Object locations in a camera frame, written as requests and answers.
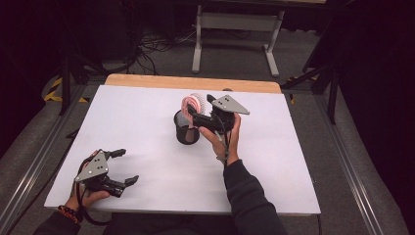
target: black equipment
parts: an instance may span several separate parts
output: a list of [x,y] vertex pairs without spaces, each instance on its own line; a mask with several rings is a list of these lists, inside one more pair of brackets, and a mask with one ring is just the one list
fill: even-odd
[[124,149],[115,150],[113,152],[105,152],[99,150],[96,156],[86,159],[79,168],[78,176],[75,178],[76,183],[83,183],[85,189],[96,192],[105,190],[110,195],[121,197],[126,187],[133,185],[138,180],[138,175],[125,179],[124,183],[110,180],[107,176],[109,169],[107,160],[109,157],[116,158],[125,154]]
[[193,117],[195,126],[204,126],[211,132],[224,134],[233,128],[235,118],[234,113],[249,115],[250,112],[240,105],[229,95],[225,95],[216,100],[207,94],[207,100],[212,104],[210,117],[198,114],[191,105],[187,105],[189,114]]

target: white metal frame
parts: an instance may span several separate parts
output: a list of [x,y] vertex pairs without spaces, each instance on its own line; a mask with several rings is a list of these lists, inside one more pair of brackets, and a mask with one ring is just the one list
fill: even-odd
[[272,76],[278,76],[279,72],[272,54],[284,11],[278,12],[278,16],[252,16],[238,14],[203,13],[202,6],[198,6],[196,17],[196,45],[193,56],[192,72],[198,73],[201,67],[202,56],[202,28],[239,29],[254,31],[271,31],[269,43],[263,45],[266,59]]

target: floor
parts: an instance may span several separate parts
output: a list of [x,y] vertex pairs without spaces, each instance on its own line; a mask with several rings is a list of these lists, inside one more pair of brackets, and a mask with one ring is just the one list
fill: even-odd
[[[280,71],[279,77],[275,78],[269,74],[266,59],[261,50],[261,45],[267,41],[268,34],[239,31],[230,34],[217,30],[206,32],[201,71],[193,74],[191,67],[194,35],[191,33],[182,36],[177,40],[181,43],[167,51],[152,53],[148,51],[147,55],[154,62],[158,74],[264,80],[284,84],[290,76],[302,74],[302,66],[319,38],[312,31],[282,30],[274,49],[274,56]],[[153,69],[150,60],[142,56],[138,60],[147,69],[136,63],[128,71],[121,72],[153,74],[149,70]],[[114,63],[105,63],[107,69],[118,66]],[[46,96],[57,78],[51,77],[43,96]],[[46,102],[45,108],[28,124],[1,159],[0,176],[3,180],[0,182],[0,207],[4,209],[17,207],[15,212],[23,214],[11,234],[32,233],[36,226],[52,212],[45,209],[43,204],[54,183],[54,170],[60,165],[61,159],[69,149],[71,139],[68,135],[81,126],[98,86],[104,82],[104,77],[95,75],[91,76],[86,86],[74,84],[73,94],[79,94],[90,101],[75,102],[70,115],[65,117],[65,120],[63,120],[64,117],[59,116],[60,102]],[[360,140],[342,93],[338,94],[336,106],[337,124],[331,125],[327,121],[324,110],[327,93],[322,96],[312,95],[308,91],[311,82],[302,83],[284,93],[305,161],[315,181],[314,188],[322,211],[322,233],[408,234],[399,207],[377,174]],[[59,88],[54,96],[60,97],[61,95]],[[45,141],[50,139],[51,131],[57,123],[61,123],[62,126],[59,132],[53,133],[56,141],[45,146]],[[35,162],[38,162],[40,157],[44,157],[44,164],[39,167],[38,173],[28,180],[26,172],[32,168],[32,165],[35,165]],[[19,200],[18,204],[15,204],[17,197],[15,191],[20,182],[27,183],[25,191],[27,194]],[[93,212],[92,215],[100,220],[110,217],[107,212]],[[319,233],[319,223],[315,215],[284,216],[282,219],[290,234]],[[102,231],[103,227],[83,222],[79,234],[101,234]]]

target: wrist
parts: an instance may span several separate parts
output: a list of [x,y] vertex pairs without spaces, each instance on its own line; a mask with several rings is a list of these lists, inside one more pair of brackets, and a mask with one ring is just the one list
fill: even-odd
[[77,211],[79,209],[79,203],[77,202],[76,198],[70,197],[68,201],[65,203],[65,207]]
[[231,165],[238,159],[239,159],[238,153],[229,153],[228,160],[226,161],[227,165]]
[[81,211],[75,211],[67,206],[58,206],[58,212],[71,219],[74,223],[79,224],[83,220],[83,215]]

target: wristband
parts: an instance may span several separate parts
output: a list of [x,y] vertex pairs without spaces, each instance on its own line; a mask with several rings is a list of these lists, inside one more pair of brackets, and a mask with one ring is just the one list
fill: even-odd
[[79,224],[83,220],[83,216],[79,211],[74,211],[63,205],[58,206],[58,212],[63,216],[70,218],[76,224]]

